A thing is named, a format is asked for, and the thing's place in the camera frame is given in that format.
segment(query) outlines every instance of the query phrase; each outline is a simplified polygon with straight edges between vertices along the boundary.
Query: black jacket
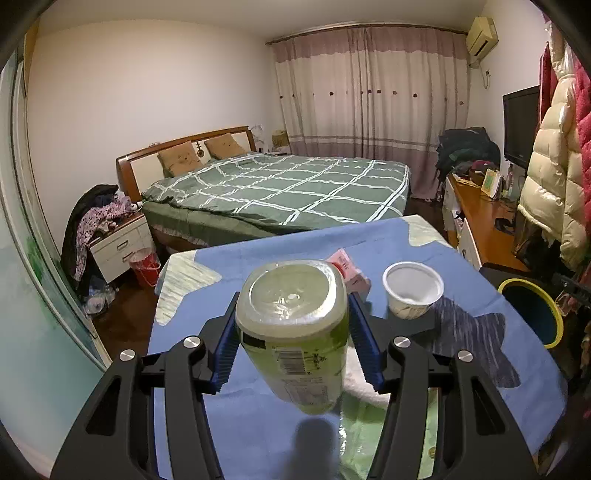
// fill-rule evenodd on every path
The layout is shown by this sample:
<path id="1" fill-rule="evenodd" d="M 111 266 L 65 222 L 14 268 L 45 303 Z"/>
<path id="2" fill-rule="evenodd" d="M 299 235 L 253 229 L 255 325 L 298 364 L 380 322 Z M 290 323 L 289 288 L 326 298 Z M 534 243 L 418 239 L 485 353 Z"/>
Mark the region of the black jacket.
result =
<path id="1" fill-rule="evenodd" d="M 86 192 L 80 200 L 76 203 L 73 208 L 70 219 L 66 226 L 66 233 L 64 234 L 64 243 L 61 247 L 61 267 L 66 272 L 67 278 L 70 281 L 70 285 L 74 290 L 78 291 L 79 294 L 84 296 L 87 293 L 80 291 L 79 287 L 86 283 L 83 280 L 79 283 L 74 279 L 76 273 L 76 232 L 78 230 L 78 224 L 82 220 L 82 217 L 86 215 L 86 212 L 95 205 L 95 198 L 98 195 L 113 195 L 119 187 L 117 185 L 95 185 L 88 192 Z"/>

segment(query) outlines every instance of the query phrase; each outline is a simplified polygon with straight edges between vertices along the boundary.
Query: trash can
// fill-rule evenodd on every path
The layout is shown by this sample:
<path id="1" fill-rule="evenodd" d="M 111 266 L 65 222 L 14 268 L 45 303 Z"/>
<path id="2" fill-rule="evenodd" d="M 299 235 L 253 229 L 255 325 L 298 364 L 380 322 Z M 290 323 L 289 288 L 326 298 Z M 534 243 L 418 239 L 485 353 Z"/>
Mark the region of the trash can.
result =
<path id="1" fill-rule="evenodd" d="M 554 300 L 538 285 L 521 278 L 505 280 L 498 289 L 549 350 L 562 340 L 562 315 Z"/>
<path id="2" fill-rule="evenodd" d="M 144 288 L 154 288 L 160 272 L 160 260 L 151 248 L 143 248 L 131 255 L 129 266 L 138 277 L 139 284 Z"/>

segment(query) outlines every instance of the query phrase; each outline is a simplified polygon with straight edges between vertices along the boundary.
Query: metal screw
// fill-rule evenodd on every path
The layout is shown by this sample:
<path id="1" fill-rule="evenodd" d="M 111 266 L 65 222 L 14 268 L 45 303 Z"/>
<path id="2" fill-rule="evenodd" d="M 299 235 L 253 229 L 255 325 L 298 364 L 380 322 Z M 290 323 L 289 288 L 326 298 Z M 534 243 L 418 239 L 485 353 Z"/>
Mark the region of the metal screw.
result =
<path id="1" fill-rule="evenodd" d="M 135 358 L 135 352 L 131 348 L 128 348 L 127 350 L 123 350 L 119 354 L 119 358 L 122 359 L 124 362 L 129 362 L 130 360 L 133 360 Z"/>
<path id="2" fill-rule="evenodd" d="M 201 345 L 201 339 L 199 337 L 187 337 L 183 340 L 183 345 L 186 348 L 197 348 Z"/>
<path id="3" fill-rule="evenodd" d="M 462 361 L 462 362 L 472 362 L 472 359 L 474 358 L 474 355 L 472 355 L 468 350 L 460 350 L 457 353 L 457 357 Z"/>
<path id="4" fill-rule="evenodd" d="M 398 348 L 408 348 L 410 347 L 410 340 L 406 337 L 396 337 L 394 339 L 394 345 Z"/>

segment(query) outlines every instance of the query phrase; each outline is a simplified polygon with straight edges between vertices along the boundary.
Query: red bucket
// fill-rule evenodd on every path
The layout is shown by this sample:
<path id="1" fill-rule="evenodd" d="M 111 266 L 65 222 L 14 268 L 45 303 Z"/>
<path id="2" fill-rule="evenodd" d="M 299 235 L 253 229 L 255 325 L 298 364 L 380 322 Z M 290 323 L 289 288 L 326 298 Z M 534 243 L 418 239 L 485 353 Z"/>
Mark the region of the red bucket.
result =
<path id="1" fill-rule="evenodd" d="M 151 248 L 143 248 L 131 255 L 129 266 L 138 277 L 139 284 L 145 288 L 154 288 L 158 281 L 160 260 Z"/>

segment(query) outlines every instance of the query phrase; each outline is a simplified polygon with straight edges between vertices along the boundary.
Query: brown pillow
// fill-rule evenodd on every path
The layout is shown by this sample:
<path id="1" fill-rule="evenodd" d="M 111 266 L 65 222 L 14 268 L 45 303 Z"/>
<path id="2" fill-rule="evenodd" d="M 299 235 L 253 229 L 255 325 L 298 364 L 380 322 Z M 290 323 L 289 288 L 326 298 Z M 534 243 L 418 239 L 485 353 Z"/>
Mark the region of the brown pillow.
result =
<path id="1" fill-rule="evenodd" d="M 199 160 L 191 142 L 185 142 L 158 152 L 158 159 L 165 174 L 169 177 L 185 175 L 205 166 Z"/>
<path id="2" fill-rule="evenodd" d="M 236 140 L 234 140 L 232 134 L 225 134 L 221 135 L 220 137 L 210 138 L 204 143 L 209 150 L 209 154 L 217 160 L 236 157 L 238 155 L 244 155 L 247 153 L 246 150 L 244 150 L 240 145 L 238 145 Z"/>

